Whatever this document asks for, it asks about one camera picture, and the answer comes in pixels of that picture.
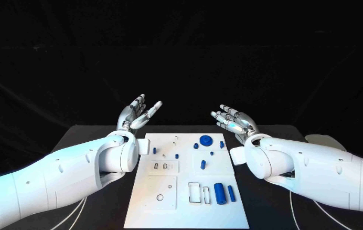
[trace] small blue object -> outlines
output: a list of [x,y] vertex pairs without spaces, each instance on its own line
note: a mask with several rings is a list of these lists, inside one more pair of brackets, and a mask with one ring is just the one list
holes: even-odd
[[213,143],[213,139],[212,139],[212,137],[207,136],[207,135],[200,136],[199,141],[200,141],[200,144],[201,144],[203,146],[210,146],[212,143]]
[[227,200],[225,199],[225,189],[220,183],[214,184],[214,192],[216,192],[217,204],[223,205],[227,202]]
[[232,190],[232,186],[230,186],[230,185],[229,185],[229,196],[230,196],[230,201],[232,201],[232,202],[236,202],[235,193],[233,193],[233,190]]
[[206,169],[206,161],[201,161],[201,166],[200,166],[201,170]]

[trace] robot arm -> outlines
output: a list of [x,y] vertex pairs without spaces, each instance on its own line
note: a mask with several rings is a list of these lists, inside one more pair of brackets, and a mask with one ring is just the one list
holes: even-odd
[[245,145],[230,150],[233,164],[246,163],[259,179],[322,204],[363,211],[363,159],[333,147],[261,134],[248,115],[220,108],[226,112],[210,115]]
[[34,213],[75,203],[132,171],[138,154],[148,154],[150,143],[135,139],[134,133],[161,106],[158,101],[151,111],[140,115],[142,102],[144,95],[122,110],[118,130],[105,138],[57,150],[0,177],[0,228]]

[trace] black background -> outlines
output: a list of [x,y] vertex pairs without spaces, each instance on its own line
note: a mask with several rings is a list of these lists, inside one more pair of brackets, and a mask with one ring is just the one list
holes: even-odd
[[363,155],[357,0],[0,0],[0,171],[75,124],[114,124],[145,94],[151,125],[258,124]]

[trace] black table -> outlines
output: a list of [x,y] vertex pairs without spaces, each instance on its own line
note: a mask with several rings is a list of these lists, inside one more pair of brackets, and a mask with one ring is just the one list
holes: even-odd
[[[115,126],[73,126],[63,135],[53,151],[105,137],[114,129]],[[259,129],[262,133],[266,133],[272,137],[305,141],[294,126],[259,126]],[[137,138],[144,138],[145,133],[223,133],[226,147],[232,149],[239,146],[235,134],[217,126],[144,126],[138,130]],[[291,213],[288,190],[269,184],[265,180],[259,180],[245,164],[233,166],[233,169],[250,229],[297,229]],[[73,229],[124,228],[135,174],[137,167],[131,173],[127,173],[119,180],[88,197]],[[34,214],[4,229],[49,230],[69,215],[76,205],[78,203]],[[297,224],[301,230],[344,229],[321,212],[309,199],[292,194],[292,205]],[[325,205],[322,205],[322,208],[347,227],[361,229],[363,212],[343,210]],[[78,211],[57,229],[69,229],[78,216]]]

